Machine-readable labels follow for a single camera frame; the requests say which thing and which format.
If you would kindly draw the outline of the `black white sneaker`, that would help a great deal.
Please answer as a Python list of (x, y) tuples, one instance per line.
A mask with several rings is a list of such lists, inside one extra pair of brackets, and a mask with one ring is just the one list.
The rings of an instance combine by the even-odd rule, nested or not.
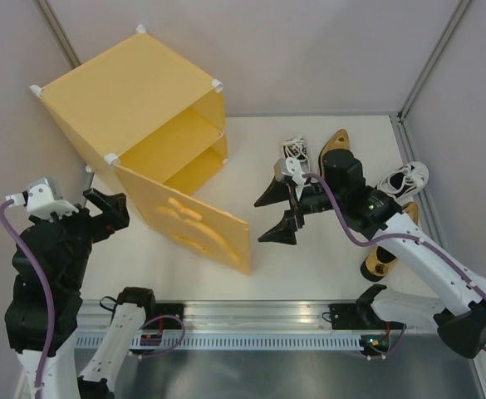
[(297, 159), (304, 172), (311, 171), (307, 143), (302, 135), (295, 135), (284, 140), (282, 142), (282, 154), (284, 158)]
[(381, 180), (377, 189), (400, 200), (418, 194), (429, 181), (427, 166), (419, 161), (410, 162)]

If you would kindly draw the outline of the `yellow cabinet door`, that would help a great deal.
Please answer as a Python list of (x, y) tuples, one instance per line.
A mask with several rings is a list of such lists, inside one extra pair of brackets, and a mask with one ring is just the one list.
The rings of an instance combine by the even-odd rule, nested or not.
[(247, 222), (124, 166), (117, 165), (115, 172), (153, 230), (240, 273), (251, 273)]

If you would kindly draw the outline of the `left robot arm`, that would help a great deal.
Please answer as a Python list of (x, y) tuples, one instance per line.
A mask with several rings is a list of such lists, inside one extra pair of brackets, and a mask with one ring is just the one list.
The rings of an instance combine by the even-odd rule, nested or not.
[(133, 338), (158, 319), (152, 289), (124, 288), (91, 363), (76, 370), (77, 315), (92, 247), (130, 224), (125, 194), (88, 189), (83, 196), (99, 214), (63, 200), (47, 183), (9, 195), (0, 205), (0, 221), (16, 244), (7, 338), (33, 398), (114, 397)]

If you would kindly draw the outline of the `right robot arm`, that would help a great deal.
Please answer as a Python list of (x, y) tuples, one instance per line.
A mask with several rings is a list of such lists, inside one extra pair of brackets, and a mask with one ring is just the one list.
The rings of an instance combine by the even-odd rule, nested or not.
[(332, 210), (353, 244), (393, 254), (437, 295), (427, 298), (374, 284), (357, 300), (361, 326), (396, 322), (420, 328), (469, 359), (486, 350), (486, 278), (449, 255), (389, 195), (369, 186), (362, 163), (349, 150), (328, 151), (320, 174), (304, 173), (295, 158), (278, 160), (255, 206), (283, 201), (290, 208), (260, 242), (294, 245), (306, 215)]

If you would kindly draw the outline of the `gold shoe far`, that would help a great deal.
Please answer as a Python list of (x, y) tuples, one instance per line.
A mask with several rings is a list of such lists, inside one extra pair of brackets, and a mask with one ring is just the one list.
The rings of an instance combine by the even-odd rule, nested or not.
[(322, 147), (318, 156), (319, 168), (323, 168), (323, 157), (331, 150), (350, 149), (350, 138), (346, 129), (338, 130)]

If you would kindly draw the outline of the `gold shoe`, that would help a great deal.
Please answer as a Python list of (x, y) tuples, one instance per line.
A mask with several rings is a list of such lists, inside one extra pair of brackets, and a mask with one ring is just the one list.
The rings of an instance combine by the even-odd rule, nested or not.
[[(418, 224), (420, 211), (418, 205), (411, 201), (402, 210)], [(373, 283), (381, 281), (394, 267), (397, 257), (382, 247), (376, 247), (360, 266), (361, 275)]]
[(350, 149), (350, 138), (346, 129), (338, 130), (322, 147), (318, 156), (319, 168), (323, 168), (323, 157), (331, 150)]

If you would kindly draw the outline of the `gold shoe near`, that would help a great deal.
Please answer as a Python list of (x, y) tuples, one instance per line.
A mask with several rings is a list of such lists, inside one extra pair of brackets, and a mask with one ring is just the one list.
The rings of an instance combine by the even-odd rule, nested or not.
[[(411, 201), (402, 210), (418, 224), (420, 211), (418, 205)], [(373, 283), (381, 281), (394, 267), (397, 257), (382, 247), (376, 247), (360, 266), (361, 275)]]

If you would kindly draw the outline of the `yellow shoe cabinet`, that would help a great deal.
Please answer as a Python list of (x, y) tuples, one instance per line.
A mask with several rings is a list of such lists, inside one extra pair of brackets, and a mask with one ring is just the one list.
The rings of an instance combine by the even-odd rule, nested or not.
[(145, 32), (32, 92), (88, 167), (153, 228), (218, 227), (194, 198), (228, 156), (222, 83)]

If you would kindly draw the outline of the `aluminium frame rail right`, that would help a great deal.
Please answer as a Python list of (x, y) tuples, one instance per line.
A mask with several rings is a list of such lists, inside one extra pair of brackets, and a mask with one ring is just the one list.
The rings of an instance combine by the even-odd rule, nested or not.
[(405, 119), (400, 113), (394, 113), (390, 115), (390, 123), (395, 134), (401, 159), (405, 163), (419, 161), (414, 142), (405, 125)]

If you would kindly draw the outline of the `aluminium frame post left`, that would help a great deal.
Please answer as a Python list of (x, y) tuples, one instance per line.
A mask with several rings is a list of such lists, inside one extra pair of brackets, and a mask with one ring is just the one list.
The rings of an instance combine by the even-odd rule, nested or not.
[(61, 54), (65, 57), (69, 67), (71, 69), (79, 67), (81, 60), (76, 54), (76, 51), (56, 16), (51, 3), (48, 0), (33, 0), (32, 2), (42, 17), (42, 20), (46, 23), (49, 32), (61, 51)]

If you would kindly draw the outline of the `aluminium frame post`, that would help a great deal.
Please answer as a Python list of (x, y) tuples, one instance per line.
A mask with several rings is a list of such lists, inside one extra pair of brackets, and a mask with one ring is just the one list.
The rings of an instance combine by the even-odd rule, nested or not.
[(42, 20), (46, 23), (49, 32), (61, 51), (61, 54), (65, 57), (69, 67), (71, 69), (79, 67), (81, 60), (76, 54), (76, 51), (56, 16), (51, 3), (48, 0), (33, 0), (32, 2), (42, 17)]
[(434, 45), (426, 63), (422, 67), (420, 74), (415, 80), (410, 93), (406, 97), (402, 107), (396, 114), (397, 121), (401, 124), (404, 123), (405, 118), (410, 114), (414, 107), (420, 93), (425, 87), (425, 84), (429, 80), (430, 76), (437, 67), (440, 59), (445, 53), (445, 50), (451, 43), (456, 32), (458, 31), (462, 21), (465, 19), (469, 9), (474, 4), (474, 0), (459, 0), (455, 9), (452, 11), (451, 16), (447, 23), (444, 25), (444, 29), (439, 35), (437, 42)]

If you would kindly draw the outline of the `aluminium frame post right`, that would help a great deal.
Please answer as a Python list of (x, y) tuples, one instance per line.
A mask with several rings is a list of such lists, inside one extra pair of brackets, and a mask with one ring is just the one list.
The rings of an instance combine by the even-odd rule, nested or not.
[(452, 11), (451, 16), (447, 23), (444, 25), (444, 29), (439, 35), (437, 42), (434, 45), (426, 63), (422, 67), (420, 74), (415, 80), (410, 93), (406, 97), (402, 107), (396, 114), (397, 121), (401, 124), (404, 123), (405, 118), (410, 114), (414, 107), (420, 93), (425, 87), (425, 84), (429, 80), (430, 76), (437, 67), (440, 59), (445, 53), (445, 50), (451, 43), (456, 32), (458, 31), (462, 21), (465, 19), (469, 9), (474, 4), (474, 0), (459, 0), (455, 9)]

